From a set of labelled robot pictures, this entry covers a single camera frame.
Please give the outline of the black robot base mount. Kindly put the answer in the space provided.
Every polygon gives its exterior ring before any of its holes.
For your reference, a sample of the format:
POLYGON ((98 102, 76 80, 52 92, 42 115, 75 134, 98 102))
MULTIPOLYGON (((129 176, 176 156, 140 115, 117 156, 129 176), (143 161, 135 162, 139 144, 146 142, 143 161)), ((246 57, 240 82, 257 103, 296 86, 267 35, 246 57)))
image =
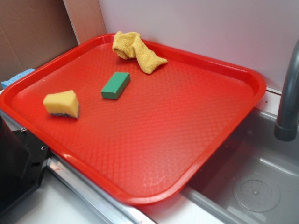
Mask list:
POLYGON ((1 215, 40 187, 49 154, 49 147, 29 130, 12 131, 0 119, 1 215))

